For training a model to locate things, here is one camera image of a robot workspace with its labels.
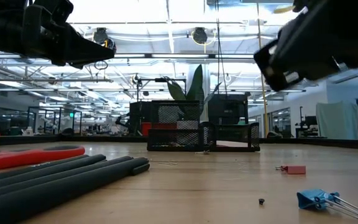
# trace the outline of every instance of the red container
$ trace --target red container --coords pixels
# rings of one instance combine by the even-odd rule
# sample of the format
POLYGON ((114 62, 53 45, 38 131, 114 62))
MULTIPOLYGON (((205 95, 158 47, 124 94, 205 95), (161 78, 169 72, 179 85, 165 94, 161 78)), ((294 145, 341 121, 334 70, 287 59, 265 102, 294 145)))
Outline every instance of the red container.
MULTIPOLYGON (((143 136, 149 135, 149 129, 152 128, 151 122, 142 122, 142 134, 143 136)), ((153 128, 155 129, 176 129, 176 123, 155 123, 153 128)))

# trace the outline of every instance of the desk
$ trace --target desk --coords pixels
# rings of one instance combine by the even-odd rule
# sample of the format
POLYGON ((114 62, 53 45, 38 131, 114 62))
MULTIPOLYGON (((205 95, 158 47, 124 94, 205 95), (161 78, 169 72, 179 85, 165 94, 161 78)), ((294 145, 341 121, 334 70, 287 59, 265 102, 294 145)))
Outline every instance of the desk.
MULTIPOLYGON (((63 144, 73 142, 31 147, 63 144)), ((263 144, 260 152, 200 155, 147 152, 146 143, 75 144, 84 145, 88 154, 102 153, 109 159, 148 157, 151 167, 149 172, 107 185, 24 223, 358 223, 337 213, 299 210, 296 199, 298 190, 317 187, 338 191, 345 200, 358 205, 358 150, 263 144), (282 164, 304 164, 307 175, 286 175, 275 170, 282 164), (265 199, 263 207, 259 206, 259 198, 265 199)))

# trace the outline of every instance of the pipe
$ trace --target pipe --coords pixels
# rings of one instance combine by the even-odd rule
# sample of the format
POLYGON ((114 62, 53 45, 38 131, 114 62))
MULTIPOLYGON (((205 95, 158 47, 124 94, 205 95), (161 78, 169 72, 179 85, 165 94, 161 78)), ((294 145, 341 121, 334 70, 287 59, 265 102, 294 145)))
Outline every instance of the pipe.
POLYGON ((10 81, 10 82, 110 82, 112 83, 113 80, 109 80, 109 79, 101 79, 101 80, 96 80, 96 79, 0 79, 0 81, 10 81))
POLYGON ((69 158, 69 159, 62 159, 62 160, 59 160, 59 161, 44 162, 42 164, 29 166, 29 167, 26 167, 26 168, 23 168, 23 169, 17 169, 17 170, 12 170, 12 171, 7 171, 7 172, 0 172, 0 179, 13 177, 13 176, 20 175, 20 174, 25 174, 25 173, 28 173, 28 172, 32 172, 32 171, 36 171, 36 170, 43 169, 43 168, 46 168, 46 167, 51 167, 51 166, 63 164, 63 163, 66 163, 66 162, 75 161, 77 159, 82 159, 82 158, 86 158, 86 157, 89 157, 89 156, 88 155, 76 156, 76 157, 72 157, 72 158, 69 158))
POLYGON ((146 158, 133 159, 0 195, 0 223, 18 223, 128 175, 145 172, 148 162, 146 158))
POLYGON ((23 181, 23 182, 19 182, 16 184, 11 184, 11 185, 7 185, 4 187, 0 187, 0 195, 3 194, 7 194, 9 192, 14 192, 16 190, 21 190, 21 189, 26 189, 28 187, 33 187, 35 185, 40 185, 40 184, 44 184, 53 180, 58 180, 58 179, 62 179, 65 177, 71 177, 73 175, 77 175, 77 174, 81 174, 84 172, 88 172, 91 170, 95 170, 95 169, 99 169, 102 167, 106 167, 106 166, 110 166, 110 165, 114 165, 114 164, 118 164, 120 162, 125 162, 125 161, 129 161, 132 160, 133 158, 130 156, 124 156, 124 157, 120 157, 117 159, 113 159, 107 162, 97 162, 95 164, 92 165, 88 165, 88 166, 84 166, 84 167, 80 167, 77 169, 72 169, 72 170, 68 170, 65 172, 59 172, 56 174, 52 174, 52 175, 46 175, 44 177, 39 177, 36 179, 30 179, 27 181, 23 181))
POLYGON ((348 77, 341 78, 341 79, 336 80, 336 81, 333 81, 333 84, 340 84, 340 83, 343 83, 343 82, 346 82, 346 81, 349 81, 349 80, 352 80, 352 79, 355 79, 355 78, 358 78, 358 73, 354 74, 354 75, 349 75, 348 77))
POLYGON ((44 169, 35 170, 32 172, 27 172, 25 174, 20 174, 20 175, 15 175, 13 177, 0 179, 0 187, 7 186, 10 184, 16 184, 19 182, 35 179, 38 177, 43 177, 45 175, 56 174, 58 172, 63 172, 70 169, 76 169, 79 167, 88 166, 96 162, 102 161, 104 159, 106 159, 106 156, 102 154, 98 154, 95 156, 89 156, 86 158, 77 159, 75 161, 66 162, 60 165, 55 165, 44 169))

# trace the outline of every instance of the green plant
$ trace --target green plant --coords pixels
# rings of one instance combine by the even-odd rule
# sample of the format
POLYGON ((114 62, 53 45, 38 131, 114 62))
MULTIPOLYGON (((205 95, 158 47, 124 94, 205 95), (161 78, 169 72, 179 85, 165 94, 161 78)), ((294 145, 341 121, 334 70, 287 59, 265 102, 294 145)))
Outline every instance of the green plant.
POLYGON ((214 91, 205 97, 203 90, 203 67, 201 65, 194 72, 193 81, 187 94, 184 93, 177 82, 169 77, 164 78, 167 81, 169 93, 174 100, 198 100, 200 101, 201 113, 204 110, 204 105, 212 99, 221 84, 217 84, 214 91))

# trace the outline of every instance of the black wire mesh organizer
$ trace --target black wire mesh organizer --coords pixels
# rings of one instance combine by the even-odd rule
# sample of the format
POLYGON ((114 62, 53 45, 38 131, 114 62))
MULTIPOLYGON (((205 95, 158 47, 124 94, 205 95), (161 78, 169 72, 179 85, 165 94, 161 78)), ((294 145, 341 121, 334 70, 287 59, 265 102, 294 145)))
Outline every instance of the black wire mesh organizer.
MULTIPOLYGON (((218 125, 216 127, 218 141, 246 142, 247 150, 260 151, 259 123, 246 125, 218 125)), ((244 147, 232 147, 231 151, 243 151, 244 147)))
POLYGON ((210 122, 200 124, 198 101, 153 101, 152 129, 147 141, 148 151, 183 152, 254 152, 259 151, 259 126, 241 126, 248 130, 245 139, 251 139, 248 147, 217 146, 217 129, 210 122))

